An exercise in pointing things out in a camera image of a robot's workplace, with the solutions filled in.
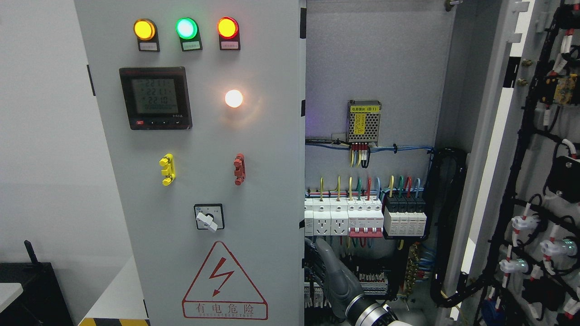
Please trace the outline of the dark grey robot left hand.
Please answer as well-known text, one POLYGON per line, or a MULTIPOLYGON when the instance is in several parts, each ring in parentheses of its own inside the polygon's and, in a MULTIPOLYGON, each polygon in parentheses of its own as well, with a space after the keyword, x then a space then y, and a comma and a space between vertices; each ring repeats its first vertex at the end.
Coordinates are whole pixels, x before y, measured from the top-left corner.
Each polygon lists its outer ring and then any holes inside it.
POLYGON ((340 319, 347 318, 347 308, 364 291, 356 276, 341 262, 324 239, 313 243, 304 239, 306 269, 323 288, 332 311, 340 319))

